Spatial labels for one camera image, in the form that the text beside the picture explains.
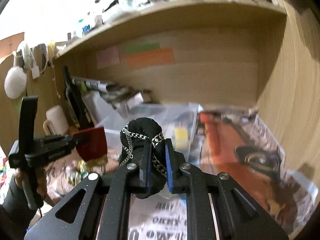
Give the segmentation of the left hand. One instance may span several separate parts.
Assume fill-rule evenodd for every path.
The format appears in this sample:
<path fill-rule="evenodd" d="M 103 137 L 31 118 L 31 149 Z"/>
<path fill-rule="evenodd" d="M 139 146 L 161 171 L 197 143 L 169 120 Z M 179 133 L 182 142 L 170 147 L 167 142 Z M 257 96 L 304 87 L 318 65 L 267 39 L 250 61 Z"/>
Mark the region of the left hand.
<path fill-rule="evenodd" d="M 36 193 L 44 199 L 47 196 L 47 180 L 46 180 L 46 171 L 44 168 L 37 168 L 35 171 L 36 179 Z M 25 194 L 25 197 L 28 202 L 34 201 L 33 191 L 31 189 L 30 179 L 26 172 L 22 171 L 20 168 L 17 168 L 14 173 L 14 180 L 16 185 L 21 188 Z"/>

